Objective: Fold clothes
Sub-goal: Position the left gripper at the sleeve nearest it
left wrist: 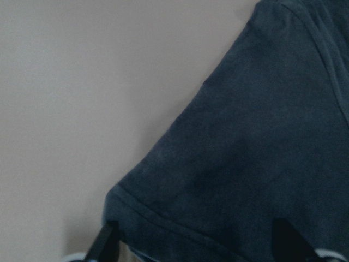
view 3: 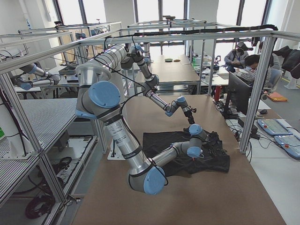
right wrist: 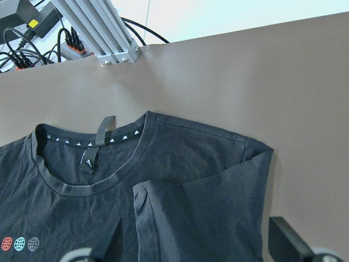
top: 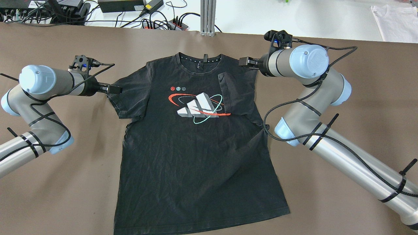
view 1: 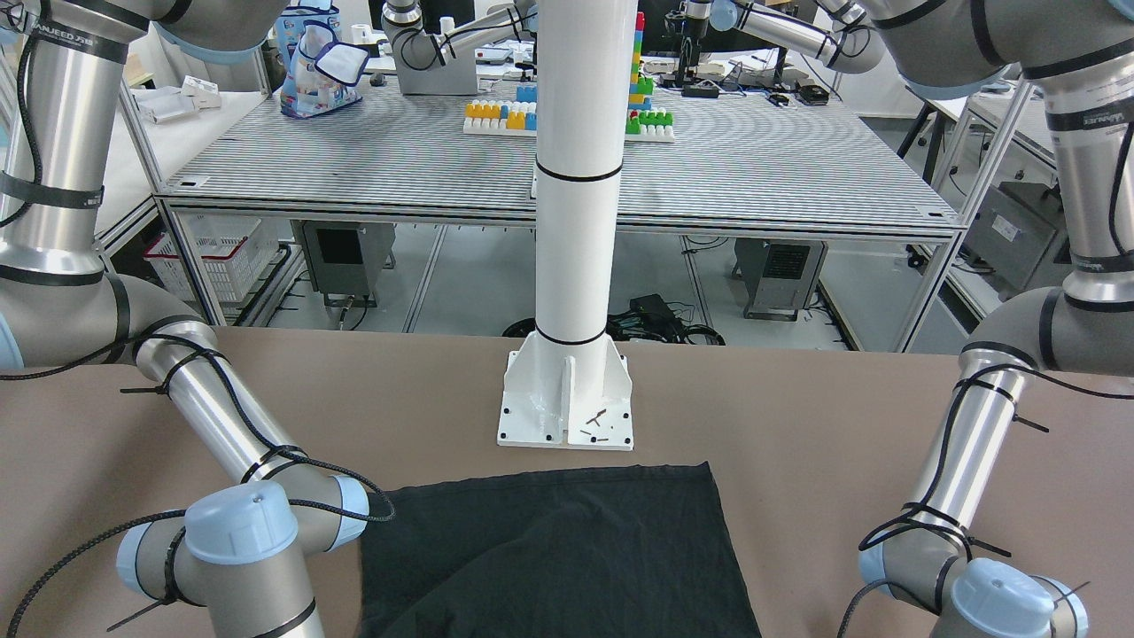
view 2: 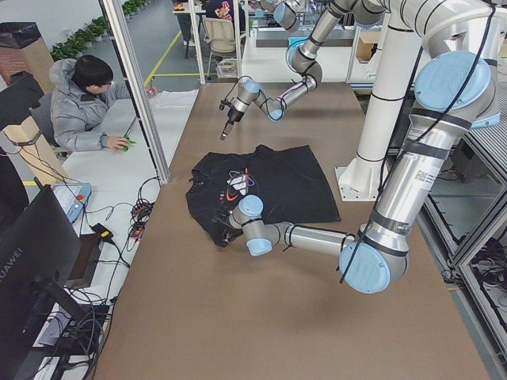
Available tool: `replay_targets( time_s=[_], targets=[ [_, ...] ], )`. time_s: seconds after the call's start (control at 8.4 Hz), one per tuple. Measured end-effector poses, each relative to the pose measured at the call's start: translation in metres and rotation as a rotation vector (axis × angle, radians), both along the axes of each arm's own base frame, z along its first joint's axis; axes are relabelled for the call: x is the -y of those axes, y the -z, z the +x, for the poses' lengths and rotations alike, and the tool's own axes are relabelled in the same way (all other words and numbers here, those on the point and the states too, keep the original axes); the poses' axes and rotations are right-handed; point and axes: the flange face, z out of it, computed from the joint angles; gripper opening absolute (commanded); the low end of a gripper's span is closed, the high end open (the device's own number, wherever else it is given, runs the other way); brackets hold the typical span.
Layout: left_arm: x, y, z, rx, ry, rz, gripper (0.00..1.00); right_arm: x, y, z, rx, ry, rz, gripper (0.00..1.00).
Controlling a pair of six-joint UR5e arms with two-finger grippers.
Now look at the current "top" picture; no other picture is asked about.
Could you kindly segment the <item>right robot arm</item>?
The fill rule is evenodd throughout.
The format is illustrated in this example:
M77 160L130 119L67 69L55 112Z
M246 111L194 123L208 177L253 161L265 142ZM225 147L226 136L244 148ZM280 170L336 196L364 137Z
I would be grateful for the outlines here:
M239 65L258 70L264 76L294 78L304 90L298 98L277 105L289 105L274 130L267 134L275 140L292 146L304 145L342 174L371 193L400 216L401 222L417 232L417 185L409 182L406 172L413 160L401 171L395 171L333 130L335 114L329 122L322 115L333 106L339 106L351 95L351 84L333 66L355 52L357 46L327 47L305 43L271 46L261 58L242 57Z

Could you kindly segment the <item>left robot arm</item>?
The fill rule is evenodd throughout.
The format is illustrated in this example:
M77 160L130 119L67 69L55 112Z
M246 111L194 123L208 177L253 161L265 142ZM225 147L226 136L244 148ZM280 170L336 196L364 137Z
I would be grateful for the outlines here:
M44 65L27 65L19 75L18 84L1 98L2 109L21 117L29 126L23 134L12 132L13 139L1 145L1 177L38 158L44 153L57 154L74 143L74 138L48 102L54 98L92 96L97 92L119 93L120 88L100 83L96 73L89 74L82 64L74 63L67 70Z

